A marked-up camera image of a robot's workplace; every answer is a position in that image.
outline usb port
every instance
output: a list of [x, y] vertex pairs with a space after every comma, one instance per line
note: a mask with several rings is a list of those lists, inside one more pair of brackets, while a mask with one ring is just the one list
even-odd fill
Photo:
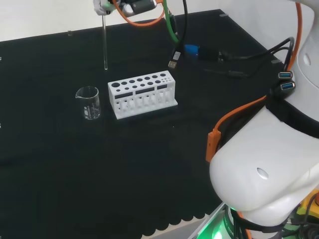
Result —
[[293, 78], [292, 72], [280, 72], [278, 75], [281, 80], [291, 80]]
[[281, 85], [281, 89], [288, 90], [293, 89], [295, 87], [295, 84], [293, 82], [285, 83]]

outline green cable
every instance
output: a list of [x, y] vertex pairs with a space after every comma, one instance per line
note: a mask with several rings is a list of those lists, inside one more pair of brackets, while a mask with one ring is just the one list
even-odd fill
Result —
[[169, 13], [168, 13], [168, 7], [167, 7], [167, 1], [163, 0], [163, 7], [164, 7], [164, 11], [165, 11], [165, 18], [166, 18], [166, 25], [169, 31], [169, 34], [171, 36], [171, 38], [173, 39], [173, 41], [175, 43], [179, 43], [179, 39], [176, 37], [172, 27], [171, 27], [171, 23], [170, 23], [170, 18], [169, 18]]

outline orange cable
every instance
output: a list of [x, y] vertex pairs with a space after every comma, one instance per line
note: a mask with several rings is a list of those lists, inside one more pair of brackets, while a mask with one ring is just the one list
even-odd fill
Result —
[[158, 19], [155, 19], [154, 21], [151, 22], [147, 22], [147, 23], [136, 23], [133, 21], [130, 21], [122, 12], [122, 10], [120, 9], [120, 6], [118, 5], [118, 3], [116, 2], [116, 0], [113, 0], [113, 4], [115, 6], [115, 8], [117, 9], [117, 11], [119, 12], [119, 14], [124, 18], [125, 21], [127, 21], [130, 25], [136, 26], [136, 27], [148, 27], [148, 26], [153, 26], [154, 24], [158, 23], [165, 15], [165, 10], [163, 9], [162, 14], [160, 15], [160, 17]]
[[[300, 47], [300, 42], [301, 42], [301, 36], [302, 36], [302, 32], [303, 32], [303, 13], [302, 13], [302, 9], [301, 9], [301, 5], [300, 3], [296, 3], [296, 8], [297, 8], [297, 14], [298, 14], [298, 32], [297, 32], [297, 39], [296, 39], [296, 45], [292, 54], [292, 57], [290, 59], [290, 63], [288, 66], [288, 70], [291, 69], [291, 66], [293, 65], [293, 63], [296, 60], [297, 54], [298, 54], [298, 50]], [[219, 146], [219, 141], [221, 139], [221, 132], [218, 130], [218, 128], [220, 127], [220, 125], [227, 120], [229, 117], [237, 114], [238, 112], [245, 110], [248, 107], [251, 107], [254, 104], [257, 104], [263, 100], [266, 99], [266, 96], [253, 101], [251, 103], [248, 103], [244, 106], [241, 106], [239, 108], [234, 109], [233, 111], [229, 112], [228, 114], [226, 114], [223, 118], [221, 118], [215, 128], [213, 129], [213, 131], [211, 133], [208, 134], [208, 139], [207, 139], [207, 149], [206, 149], [206, 161], [210, 162], [212, 160], [212, 158], [214, 157], [215, 153], [217, 152], [217, 148]]]
[[[302, 13], [302, 9], [301, 9], [301, 4], [300, 3], [296, 3], [296, 8], [297, 8], [297, 14], [298, 14], [298, 33], [297, 33], [297, 39], [296, 39], [296, 45], [295, 45], [295, 49], [294, 49], [294, 52], [293, 52], [293, 55], [291, 57], [291, 60], [290, 60], [290, 63], [289, 63], [289, 66], [288, 66], [288, 71], [290, 71], [293, 63], [295, 62], [296, 60], [296, 57], [297, 57], [297, 54], [298, 54], [298, 50], [299, 50], [299, 47], [300, 47], [300, 42], [301, 42], [301, 37], [302, 37], [302, 32], [303, 32], [303, 13]], [[256, 100], [252, 103], [249, 103], [249, 104], [246, 104], [242, 107], [239, 107], [237, 109], [235, 109], [235, 111], [241, 111], [247, 107], [250, 107], [251, 105], [253, 104], [256, 104], [262, 100], [264, 100], [266, 98], [266, 96], [264, 96], [263, 98], [260, 98], [259, 100]], [[217, 125], [215, 126], [215, 128], [220, 126], [220, 124], [225, 120], [227, 119], [228, 117], [232, 116], [233, 114], [227, 116], [225, 115], [223, 118], [221, 118], [219, 120], [219, 122], [217, 123]], [[244, 218], [243, 217], [243, 214], [241, 212], [237, 212], [238, 215], [241, 217], [241, 218]], [[248, 229], [246, 229], [246, 233], [247, 233], [247, 236], [248, 236], [248, 239], [252, 239], [251, 237], [251, 234], [250, 234], [250, 231]]]
[[234, 109], [233, 111], [229, 112], [228, 114], [224, 115], [224, 117], [221, 118], [221, 119], [217, 122], [217, 124], [216, 124], [216, 126], [215, 126], [215, 129], [218, 129], [218, 128], [220, 127], [220, 125], [221, 125], [226, 119], [228, 119], [229, 117], [231, 117], [232, 115], [234, 115], [234, 114], [236, 114], [236, 113], [238, 113], [238, 112], [240, 112], [240, 111], [242, 111], [242, 110], [244, 110], [244, 109], [246, 109], [246, 108], [248, 108], [248, 107], [251, 107], [252, 105], [254, 105], [254, 104], [256, 104], [256, 103], [259, 103], [259, 102], [263, 101], [265, 98], [266, 98], [266, 96], [264, 96], [264, 97], [262, 97], [262, 98], [260, 98], [260, 99], [258, 99], [258, 100], [256, 100], [256, 101], [253, 101], [253, 102], [250, 102], [250, 103], [248, 103], [248, 104], [245, 104], [244, 106], [238, 107], [238, 108]]
[[303, 33], [303, 12], [301, 9], [301, 4], [297, 2], [296, 8], [297, 8], [297, 14], [298, 14], [298, 32], [297, 32], [295, 49], [294, 49], [293, 55], [291, 56], [290, 63], [288, 65], [288, 71], [290, 71], [291, 67], [293, 66], [297, 58], [297, 54], [298, 54], [298, 50], [299, 50], [300, 42], [301, 42], [301, 36]]
[[[299, 50], [299, 47], [300, 47], [300, 42], [301, 42], [301, 36], [302, 36], [302, 33], [303, 33], [303, 13], [302, 13], [302, 9], [301, 9], [301, 4], [300, 3], [296, 3], [296, 7], [297, 7], [297, 14], [298, 14], [298, 33], [297, 33], [297, 39], [296, 39], [296, 46], [295, 46], [295, 49], [294, 49], [294, 52], [293, 52], [293, 55], [291, 57], [291, 60], [290, 60], [290, 63], [289, 63], [289, 66], [288, 66], [288, 70], [291, 69], [291, 66], [293, 65], [294, 61], [296, 60], [296, 57], [297, 57], [297, 53], [298, 53], [298, 50]], [[229, 117], [231, 117], [232, 115], [248, 108], [248, 107], [251, 107], [252, 105], [256, 104], [256, 103], [259, 103], [260, 101], [263, 101], [266, 99], [266, 96], [256, 100], [256, 101], [253, 101], [251, 103], [248, 103], [244, 106], [241, 106], [239, 108], [236, 108], [234, 109], [233, 111], [229, 112], [228, 114], [226, 114], [223, 118], [221, 118], [216, 126], [215, 126], [215, 129], [218, 129], [220, 127], [220, 125], [226, 120], [228, 119]]]

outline blue usb port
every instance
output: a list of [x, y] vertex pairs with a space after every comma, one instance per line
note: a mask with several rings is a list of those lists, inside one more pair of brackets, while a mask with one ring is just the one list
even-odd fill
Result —
[[291, 88], [294, 88], [295, 87], [295, 85], [291, 82], [291, 83], [285, 83], [285, 84], [282, 84], [281, 85], [281, 88], [283, 89], [283, 90], [286, 90], [286, 89], [291, 89]]
[[292, 72], [280, 72], [278, 76], [279, 76], [279, 79], [292, 79], [293, 78]]

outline blue connector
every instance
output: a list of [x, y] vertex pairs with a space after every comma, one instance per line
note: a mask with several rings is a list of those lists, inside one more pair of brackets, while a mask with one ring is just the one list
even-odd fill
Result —
[[196, 45], [185, 45], [185, 52], [189, 53], [192, 56], [198, 55], [199, 46]]
[[278, 75], [280, 80], [291, 80], [293, 78], [293, 73], [291, 71], [288, 72], [280, 72]]
[[295, 87], [296, 87], [296, 85], [295, 85], [294, 82], [281, 84], [281, 89], [282, 90], [290, 90], [290, 89], [294, 89]]

